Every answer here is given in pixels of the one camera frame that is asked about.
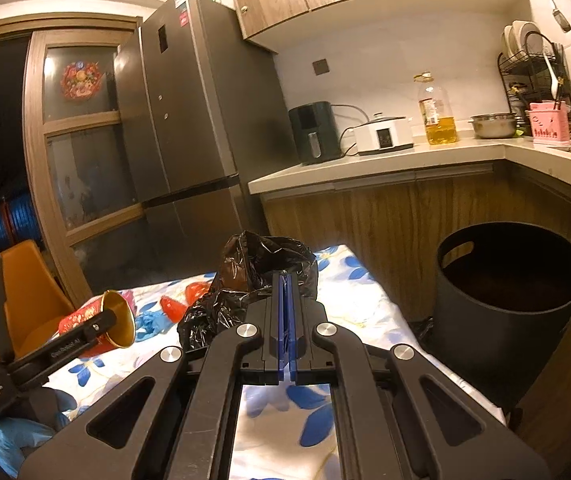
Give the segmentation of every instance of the metal screw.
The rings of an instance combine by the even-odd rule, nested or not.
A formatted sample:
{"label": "metal screw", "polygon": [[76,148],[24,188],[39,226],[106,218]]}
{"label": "metal screw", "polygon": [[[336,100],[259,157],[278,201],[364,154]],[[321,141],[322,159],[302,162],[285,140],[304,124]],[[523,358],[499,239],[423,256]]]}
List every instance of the metal screw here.
{"label": "metal screw", "polygon": [[236,329],[236,333],[241,337],[252,337],[256,332],[258,330],[252,323],[243,323]]}
{"label": "metal screw", "polygon": [[317,325],[317,332],[324,336],[330,336],[337,333],[337,327],[332,323],[320,323]]}
{"label": "metal screw", "polygon": [[173,363],[181,359],[183,352],[178,346],[167,346],[161,350],[161,359],[166,363]]}
{"label": "metal screw", "polygon": [[414,349],[408,345],[398,345],[394,347],[394,355],[402,361],[409,361],[414,357]]}

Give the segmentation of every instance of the cooking oil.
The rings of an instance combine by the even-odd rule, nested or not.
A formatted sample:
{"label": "cooking oil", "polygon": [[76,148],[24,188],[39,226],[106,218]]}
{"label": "cooking oil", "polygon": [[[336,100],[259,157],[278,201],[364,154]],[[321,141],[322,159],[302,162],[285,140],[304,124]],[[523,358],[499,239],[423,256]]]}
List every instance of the cooking oil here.
{"label": "cooking oil", "polygon": [[414,81],[421,83],[419,107],[423,116],[427,142],[450,144],[459,140],[450,99],[445,89],[435,84],[435,79],[430,72],[415,76]]}

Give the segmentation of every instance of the trash can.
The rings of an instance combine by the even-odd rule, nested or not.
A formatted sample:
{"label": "trash can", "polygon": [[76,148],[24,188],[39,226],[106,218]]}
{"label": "trash can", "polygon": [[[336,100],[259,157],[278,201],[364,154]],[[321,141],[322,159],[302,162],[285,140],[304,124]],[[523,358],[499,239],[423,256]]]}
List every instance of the trash can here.
{"label": "trash can", "polygon": [[[443,267],[464,244],[472,250]],[[571,243],[562,236],[531,224],[488,222],[440,244],[431,351],[495,405],[517,405],[570,316]]]}

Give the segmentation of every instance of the bottle label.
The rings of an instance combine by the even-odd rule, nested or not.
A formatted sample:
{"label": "bottle label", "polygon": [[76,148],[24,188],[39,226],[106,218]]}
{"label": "bottle label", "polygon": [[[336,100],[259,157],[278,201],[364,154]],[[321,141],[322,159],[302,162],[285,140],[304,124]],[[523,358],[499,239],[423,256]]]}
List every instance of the bottle label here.
{"label": "bottle label", "polygon": [[423,99],[419,101],[421,114],[425,126],[432,126],[439,123],[439,114],[437,111],[437,101],[434,99]]}

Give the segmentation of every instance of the countertop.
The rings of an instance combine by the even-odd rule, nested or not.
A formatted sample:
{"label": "countertop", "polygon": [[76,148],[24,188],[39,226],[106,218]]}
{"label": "countertop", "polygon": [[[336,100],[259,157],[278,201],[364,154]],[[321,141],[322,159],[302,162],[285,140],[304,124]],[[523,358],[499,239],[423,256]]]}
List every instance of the countertop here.
{"label": "countertop", "polygon": [[321,164],[293,166],[253,180],[249,183],[249,191],[252,194],[260,194],[397,171],[501,159],[546,173],[571,185],[571,153],[534,144],[529,137],[462,139],[443,146],[431,146],[425,142],[415,144],[414,148],[402,152],[345,156]]}

